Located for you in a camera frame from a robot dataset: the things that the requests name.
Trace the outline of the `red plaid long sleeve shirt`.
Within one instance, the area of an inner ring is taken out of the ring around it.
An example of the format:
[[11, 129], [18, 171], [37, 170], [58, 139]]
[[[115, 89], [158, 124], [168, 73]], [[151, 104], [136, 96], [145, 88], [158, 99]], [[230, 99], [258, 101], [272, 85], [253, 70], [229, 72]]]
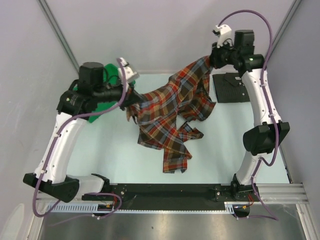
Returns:
[[138, 144], [164, 150], [163, 173], [184, 173], [192, 158], [185, 142], [204, 136], [189, 122], [205, 121], [216, 105], [210, 97], [212, 69], [210, 57], [203, 56], [171, 75], [165, 85], [144, 93], [142, 102], [126, 108], [127, 119], [139, 127]]

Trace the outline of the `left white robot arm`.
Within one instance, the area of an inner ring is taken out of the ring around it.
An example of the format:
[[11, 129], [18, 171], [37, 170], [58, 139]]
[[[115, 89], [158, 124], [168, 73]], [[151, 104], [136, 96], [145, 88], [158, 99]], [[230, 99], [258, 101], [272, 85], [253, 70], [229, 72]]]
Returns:
[[34, 200], [39, 192], [64, 203], [83, 195], [92, 194], [100, 200], [110, 196], [110, 182], [106, 177], [95, 173], [68, 176], [67, 168], [78, 136], [90, 117], [103, 115], [117, 107], [124, 109], [142, 99], [132, 84], [139, 74], [124, 58], [118, 58], [117, 63], [119, 83], [109, 83], [111, 77], [103, 64], [85, 62], [79, 68], [78, 79], [60, 96], [45, 154], [34, 172], [23, 177], [23, 182], [34, 188]]

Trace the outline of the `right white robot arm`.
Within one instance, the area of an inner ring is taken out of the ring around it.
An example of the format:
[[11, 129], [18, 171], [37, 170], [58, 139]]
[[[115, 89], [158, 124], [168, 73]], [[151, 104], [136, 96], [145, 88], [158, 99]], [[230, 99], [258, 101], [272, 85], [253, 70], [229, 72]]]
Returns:
[[[262, 163], [272, 166], [278, 147], [289, 133], [290, 125], [282, 121], [273, 102], [267, 78], [266, 61], [262, 54], [255, 54], [254, 32], [237, 30], [233, 43], [231, 28], [223, 24], [215, 26], [218, 37], [212, 45], [210, 59], [216, 69], [231, 65], [237, 70], [244, 84], [253, 112], [254, 127], [243, 134], [246, 150], [239, 170], [234, 174], [230, 186], [216, 190], [226, 200], [246, 201], [255, 194], [255, 178]], [[266, 156], [274, 154], [270, 162]]]

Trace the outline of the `green plastic tray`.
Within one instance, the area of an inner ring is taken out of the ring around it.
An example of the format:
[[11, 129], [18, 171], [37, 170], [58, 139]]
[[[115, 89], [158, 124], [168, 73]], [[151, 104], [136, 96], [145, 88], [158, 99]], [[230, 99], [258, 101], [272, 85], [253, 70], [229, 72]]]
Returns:
[[124, 89], [122, 80], [122, 70], [111, 63], [96, 68], [86, 62], [80, 67], [79, 79], [72, 90], [88, 98], [90, 104], [84, 106], [81, 113], [90, 114], [85, 117], [89, 123], [120, 101]]

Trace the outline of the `folded dark striped shirt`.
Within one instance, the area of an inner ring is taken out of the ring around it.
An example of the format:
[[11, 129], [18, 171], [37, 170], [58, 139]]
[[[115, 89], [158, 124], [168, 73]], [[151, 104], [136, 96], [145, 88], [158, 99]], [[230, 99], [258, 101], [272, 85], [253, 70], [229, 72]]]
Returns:
[[213, 74], [212, 80], [218, 103], [250, 102], [248, 91], [237, 72]]

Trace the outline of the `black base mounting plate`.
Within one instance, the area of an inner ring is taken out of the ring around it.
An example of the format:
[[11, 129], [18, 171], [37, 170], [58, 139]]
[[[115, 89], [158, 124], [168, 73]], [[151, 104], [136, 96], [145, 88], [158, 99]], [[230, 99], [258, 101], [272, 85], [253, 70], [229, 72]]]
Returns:
[[225, 202], [256, 202], [249, 185], [229, 184], [155, 184], [105, 183], [101, 193], [116, 194], [124, 211], [217, 211]]

